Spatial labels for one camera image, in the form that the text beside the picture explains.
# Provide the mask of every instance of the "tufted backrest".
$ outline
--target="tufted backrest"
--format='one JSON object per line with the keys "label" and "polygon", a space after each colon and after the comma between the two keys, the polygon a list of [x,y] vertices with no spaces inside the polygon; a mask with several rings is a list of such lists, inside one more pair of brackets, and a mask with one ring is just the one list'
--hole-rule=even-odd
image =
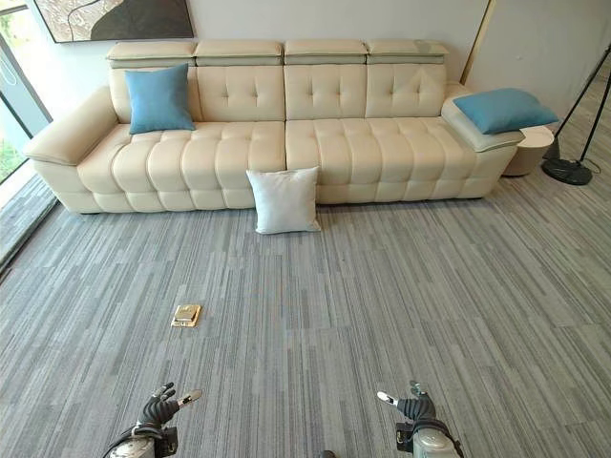
{"label": "tufted backrest", "polygon": [[207,40],[195,56],[204,121],[284,121],[280,43]]}
{"label": "tufted backrest", "polygon": [[366,52],[356,40],[286,42],[286,119],[364,117]]}
{"label": "tufted backrest", "polygon": [[438,64],[367,65],[366,117],[439,116],[446,68]]}
{"label": "tufted backrest", "polygon": [[423,40],[368,42],[366,117],[439,116],[446,49]]}
{"label": "tufted backrest", "polygon": [[107,58],[121,123],[131,119],[127,70],[185,62],[193,120],[229,122],[439,116],[445,53],[423,40],[294,40],[284,53],[274,41],[206,40],[119,43]]}

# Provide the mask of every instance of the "floor lamp base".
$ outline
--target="floor lamp base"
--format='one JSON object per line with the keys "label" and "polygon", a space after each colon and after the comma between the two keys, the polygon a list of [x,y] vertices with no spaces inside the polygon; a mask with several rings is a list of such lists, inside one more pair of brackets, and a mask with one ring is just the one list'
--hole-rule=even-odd
{"label": "floor lamp base", "polygon": [[592,179],[592,171],[576,160],[547,159],[541,169],[550,177],[575,186],[588,184]]}

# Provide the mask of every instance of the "headrest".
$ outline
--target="headrest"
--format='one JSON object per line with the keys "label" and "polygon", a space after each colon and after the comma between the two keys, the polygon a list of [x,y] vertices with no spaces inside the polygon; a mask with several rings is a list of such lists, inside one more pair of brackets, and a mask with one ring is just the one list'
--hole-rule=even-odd
{"label": "headrest", "polygon": [[368,64],[443,64],[448,50],[431,40],[370,40]]}
{"label": "headrest", "polygon": [[283,47],[266,40],[205,40],[194,56],[199,66],[282,65]]}
{"label": "headrest", "polygon": [[106,54],[113,69],[173,67],[187,63],[195,66],[195,43],[185,41],[121,42]]}
{"label": "headrest", "polygon": [[286,65],[364,64],[367,48],[359,40],[291,40],[284,43]]}

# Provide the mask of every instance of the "picture frame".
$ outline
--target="picture frame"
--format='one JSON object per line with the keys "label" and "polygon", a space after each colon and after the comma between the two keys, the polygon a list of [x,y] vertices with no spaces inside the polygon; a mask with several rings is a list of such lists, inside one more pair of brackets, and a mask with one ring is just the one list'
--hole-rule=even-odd
{"label": "picture frame", "polygon": [[193,38],[187,0],[33,0],[53,42]]}

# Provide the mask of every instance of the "floor lamp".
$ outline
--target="floor lamp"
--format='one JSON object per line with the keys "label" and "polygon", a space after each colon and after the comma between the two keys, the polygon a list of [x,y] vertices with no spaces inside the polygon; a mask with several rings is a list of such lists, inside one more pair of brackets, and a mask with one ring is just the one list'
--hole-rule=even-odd
{"label": "floor lamp", "polygon": [[584,184],[588,184],[590,180],[592,179],[592,171],[588,169],[587,167],[585,167],[582,164],[582,162],[585,159],[585,154],[588,151],[588,146],[590,146],[590,141],[592,140],[592,137],[594,136],[594,131],[596,131],[596,126],[599,123],[600,114],[602,113],[602,109],[604,108],[604,102],[609,94],[609,86],[611,86],[611,72],[609,72],[609,75],[607,76],[607,85],[604,89],[604,95],[602,96],[602,101],[600,102],[599,111],[596,114],[596,118],[594,119],[594,124],[592,125],[592,130],[590,131],[590,136],[588,136],[588,139],[585,142],[585,146],[583,147],[583,153],[581,153],[581,157],[579,158],[579,160],[567,160],[567,159],[561,159],[559,157],[560,156],[560,151],[559,151],[560,147],[558,144],[558,134],[560,133],[560,131],[566,124],[566,121],[568,121],[569,117],[571,117],[571,115],[573,114],[573,111],[579,105],[581,98],[583,97],[585,92],[590,87],[590,84],[596,77],[597,73],[600,70],[600,67],[602,66],[602,63],[607,58],[607,55],[609,55],[610,51],[611,51],[611,44],[609,44],[604,54],[602,55],[602,58],[600,59],[598,65],[596,66],[594,71],[590,74],[590,77],[588,78],[588,81],[585,84],[583,91],[581,91],[581,94],[579,95],[577,101],[575,102],[575,105],[573,105],[573,108],[571,108],[571,111],[564,118],[564,120],[562,121],[562,124],[560,124],[559,129],[554,134],[554,143],[552,143],[549,151],[545,155],[546,157],[549,157],[549,158],[541,164],[541,169],[543,169],[543,172],[545,172],[550,177],[557,179],[558,181],[562,181],[563,183],[574,184],[576,186],[582,186]]}

